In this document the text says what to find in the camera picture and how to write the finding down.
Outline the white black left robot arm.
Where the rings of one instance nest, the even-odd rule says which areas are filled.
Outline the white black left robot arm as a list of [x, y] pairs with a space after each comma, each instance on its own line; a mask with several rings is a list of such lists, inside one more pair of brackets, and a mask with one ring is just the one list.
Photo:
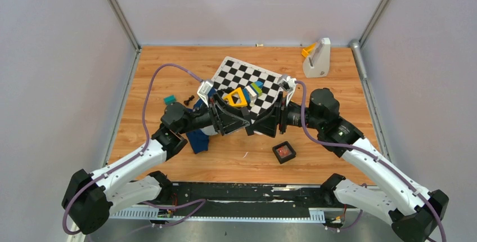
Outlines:
[[158, 130], [147, 134], [146, 142], [139, 148], [111, 165], [91, 173], [80, 169], [72, 175], [61, 203], [65, 210], [62, 218], [65, 233], [77, 234], [68, 229], [68, 219], [73, 220], [79, 232], [88, 235], [119, 210], [149, 200], [168, 203], [172, 189], [159, 172], [139, 181], [133, 179], [177, 155], [187, 144], [183, 133], [208, 126], [228, 135], [250, 127], [250, 113], [246, 107], [230, 106], [216, 93], [194, 111], [179, 102], [167, 105]]

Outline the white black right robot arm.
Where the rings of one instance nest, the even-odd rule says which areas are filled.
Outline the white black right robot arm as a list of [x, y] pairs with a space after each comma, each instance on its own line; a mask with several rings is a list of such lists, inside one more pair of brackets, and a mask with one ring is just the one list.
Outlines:
[[308, 104], [278, 97], [257, 117], [253, 129], [274, 137], [287, 126], [316, 129], [313, 141], [362, 171], [377, 186], [370, 190], [333, 174], [323, 184], [321, 199], [329, 207], [339, 203], [359, 208], [389, 224], [403, 241], [428, 241], [435, 229], [447, 240], [442, 220], [449, 202], [441, 190], [430, 191], [382, 156], [363, 133], [339, 114], [339, 102], [327, 88], [315, 89]]

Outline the black square display box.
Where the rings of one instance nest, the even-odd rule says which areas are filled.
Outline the black square display box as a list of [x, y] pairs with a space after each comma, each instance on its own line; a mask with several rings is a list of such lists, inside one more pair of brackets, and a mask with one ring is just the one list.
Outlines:
[[248, 111], [248, 108], [247, 107], [241, 107], [240, 110], [241, 110], [241, 114], [242, 114], [243, 118], [246, 120], [245, 131], [246, 131], [247, 135], [248, 136], [254, 135], [254, 130], [252, 128], [252, 122], [251, 122], [251, 116], [250, 116], [250, 112]]

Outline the red leaf brooch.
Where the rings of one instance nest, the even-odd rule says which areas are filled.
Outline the red leaf brooch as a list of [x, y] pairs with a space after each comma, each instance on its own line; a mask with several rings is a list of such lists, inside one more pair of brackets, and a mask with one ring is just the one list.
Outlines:
[[291, 155], [291, 151], [287, 147], [281, 147], [277, 151], [281, 158], [286, 158]]

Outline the blue t-shirt garment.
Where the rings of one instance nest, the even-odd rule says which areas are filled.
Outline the blue t-shirt garment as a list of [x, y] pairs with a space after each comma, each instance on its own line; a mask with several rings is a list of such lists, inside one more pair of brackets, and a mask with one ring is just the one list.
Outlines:
[[[208, 93], [208, 97], [211, 97], [216, 92], [217, 90], [215, 88], [212, 88]], [[192, 112], [193, 110], [199, 109], [203, 105], [205, 105], [204, 101], [202, 99], [198, 99], [193, 105], [192, 109], [187, 108], [187, 110], [189, 112]], [[194, 154], [198, 154], [203, 151], [208, 151], [210, 136], [217, 134], [218, 133], [213, 126], [207, 126], [202, 129], [187, 132], [186, 136], [191, 145], [192, 151], [194, 152]]]

